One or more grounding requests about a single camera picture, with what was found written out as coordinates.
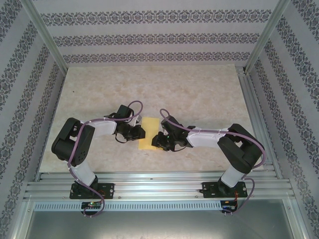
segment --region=yellow sponge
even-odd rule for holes
[[[145,138],[139,140],[139,149],[159,149],[152,146],[152,139],[159,133],[159,124],[160,120],[158,118],[142,118],[142,128],[145,130]]]

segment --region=patterned wallpaper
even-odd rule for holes
[[[278,0],[35,0],[69,66],[244,66]]]
[[[34,180],[64,77],[21,3],[0,1],[0,239]]]
[[[292,0],[251,78],[284,177],[319,238],[319,1]]]

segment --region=beige tabletop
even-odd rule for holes
[[[53,120],[40,172],[67,172],[51,146],[69,117],[100,118],[133,100],[142,116],[161,118],[166,108],[184,126],[219,129],[252,126],[234,65],[71,67]],[[139,104],[132,105],[135,112]],[[181,152],[138,150],[138,141],[121,144],[114,135],[92,140],[86,158],[95,172],[223,171],[229,166],[218,148]]]

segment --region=purple cable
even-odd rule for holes
[[[105,200],[104,200],[104,197],[103,197],[100,193],[98,193],[98,192],[95,191],[93,188],[90,188],[88,185],[86,185],[85,183],[83,183],[82,181],[80,181],[79,178],[73,173],[72,168],[71,168],[71,166],[72,166],[72,165],[71,165],[71,162],[72,162],[72,159],[73,159],[73,157],[74,157],[76,148],[77,148],[77,146],[78,146],[78,144],[79,144],[79,140],[80,140],[80,136],[81,136],[81,134],[82,134],[83,128],[84,128],[84,126],[86,126],[87,124],[92,123],[92,122],[99,122],[99,121],[126,121],[126,120],[133,119],[133,118],[137,117],[138,115],[140,115],[140,113],[141,113],[142,110],[143,110],[143,103],[142,103],[141,101],[132,101],[132,102],[128,105],[128,107],[130,107],[131,104],[133,104],[133,103],[140,103],[140,104],[141,104],[141,109],[140,109],[140,111],[139,111],[137,114],[135,114],[135,115],[133,115],[133,116],[131,116],[131,117],[124,118],[124,119],[113,119],[113,118],[92,119],[92,120],[86,121],[85,123],[83,123],[83,124],[81,125],[81,128],[80,128],[79,133],[78,133],[78,135],[77,135],[77,138],[76,138],[76,141],[75,141],[75,144],[74,144],[74,147],[73,147],[71,156],[70,156],[69,161],[68,161],[68,169],[69,169],[69,172],[71,173],[71,175],[73,176],[73,178],[76,180],[77,183],[81,184],[82,186],[86,187],[87,189],[89,189],[90,191],[92,191],[93,193],[95,193],[96,195],[98,195],[98,196],[101,198],[101,201],[102,201],[102,203],[103,203],[103,206],[102,206],[101,210],[98,211],[98,212],[97,212],[96,214],[94,214],[94,215],[90,215],[90,216],[89,216],[89,215],[86,215],[86,214],[85,214],[85,211],[86,211],[87,208],[85,208],[84,211],[83,211],[83,215],[84,215],[85,217],[90,217],[90,218],[92,218],[92,217],[96,217],[97,215],[99,215],[100,213],[102,213],[103,210],[104,210],[104,208],[105,208]]]
[[[262,145],[261,145],[260,143],[258,143],[256,140],[254,140],[254,139],[252,139],[252,138],[250,138],[250,137],[247,137],[247,136],[245,136],[245,135],[243,135],[243,134],[240,134],[240,133],[234,133],[234,132],[228,132],[228,131],[221,131],[221,130],[213,130],[213,129],[203,129],[203,130],[189,129],[189,128],[180,126],[180,125],[178,125],[178,124],[176,124],[176,123],[170,121],[169,119],[167,119],[167,117],[165,117],[164,114],[162,113],[163,111],[165,111],[165,112],[168,114],[168,116],[170,115],[169,112],[168,112],[166,109],[160,109],[160,111],[159,111],[160,115],[161,115],[167,122],[169,122],[170,124],[172,124],[172,125],[174,125],[174,126],[176,126],[176,127],[178,127],[178,128],[181,128],[181,129],[184,129],[184,130],[187,130],[187,131],[190,131],[190,132],[205,132],[205,133],[224,133],[224,134],[230,134],[230,135],[238,136],[238,137],[241,137],[241,138],[244,138],[244,139],[246,139],[246,140],[251,141],[252,143],[254,143],[255,145],[257,145],[258,148],[259,148],[259,149],[261,150],[261,152],[263,153],[263,159],[262,159],[262,161],[261,161],[259,164],[255,165],[253,168],[258,168],[259,166],[261,166],[261,165],[265,162],[265,160],[266,160],[266,158],[267,158],[267,157],[266,157],[266,152],[265,152],[265,150],[263,149]],[[252,178],[245,178],[245,179],[251,180],[251,181],[253,182],[253,187],[252,187],[252,189],[251,189],[251,191],[250,191],[250,194],[248,195],[247,199],[244,201],[244,203],[242,204],[242,206],[241,206],[239,209],[236,210],[236,212],[238,212],[240,209],[242,209],[242,207],[248,202],[249,198],[251,197],[251,195],[253,194],[253,191],[254,191],[254,189],[255,189],[255,181],[254,181],[254,179],[252,179]]]

